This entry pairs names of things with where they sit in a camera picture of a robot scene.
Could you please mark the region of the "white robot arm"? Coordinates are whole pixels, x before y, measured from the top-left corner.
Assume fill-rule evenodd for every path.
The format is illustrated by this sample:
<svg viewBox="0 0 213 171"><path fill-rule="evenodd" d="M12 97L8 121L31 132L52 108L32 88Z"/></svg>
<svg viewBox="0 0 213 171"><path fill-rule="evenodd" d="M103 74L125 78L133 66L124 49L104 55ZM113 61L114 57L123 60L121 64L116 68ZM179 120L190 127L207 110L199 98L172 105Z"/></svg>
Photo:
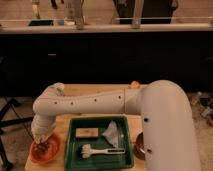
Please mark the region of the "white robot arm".
<svg viewBox="0 0 213 171"><path fill-rule="evenodd" d="M138 114L143 126L147 171L201 171L192 110L183 89L168 80L82 96L47 87L33 103L33 137L45 141L60 114Z"/></svg>

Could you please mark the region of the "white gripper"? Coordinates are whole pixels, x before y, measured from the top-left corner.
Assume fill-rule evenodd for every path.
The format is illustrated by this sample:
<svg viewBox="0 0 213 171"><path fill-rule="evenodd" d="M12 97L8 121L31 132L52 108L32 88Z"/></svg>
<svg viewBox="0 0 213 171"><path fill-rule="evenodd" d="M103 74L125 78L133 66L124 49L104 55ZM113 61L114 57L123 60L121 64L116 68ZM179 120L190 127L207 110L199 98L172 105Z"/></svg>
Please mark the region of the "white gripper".
<svg viewBox="0 0 213 171"><path fill-rule="evenodd" d="M53 134L56 118L35 115L31 123L31 132L37 144L44 143Z"/></svg>

